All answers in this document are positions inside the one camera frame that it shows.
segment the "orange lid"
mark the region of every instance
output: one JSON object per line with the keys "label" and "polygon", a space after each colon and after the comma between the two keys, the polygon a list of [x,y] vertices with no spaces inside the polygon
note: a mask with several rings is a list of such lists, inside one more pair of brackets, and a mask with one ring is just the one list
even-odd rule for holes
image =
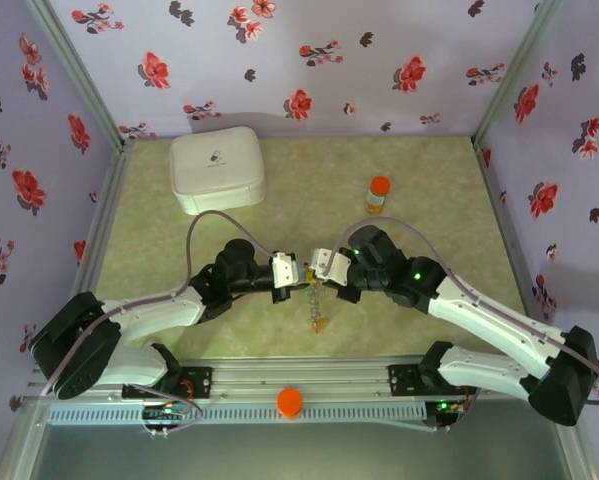
{"label": "orange lid", "polygon": [[284,388],[277,397],[277,408],[284,417],[296,417],[303,409],[301,393],[294,388]]}
{"label": "orange lid", "polygon": [[387,195],[390,190],[390,180],[386,177],[375,177],[370,182],[370,190],[375,195]]}

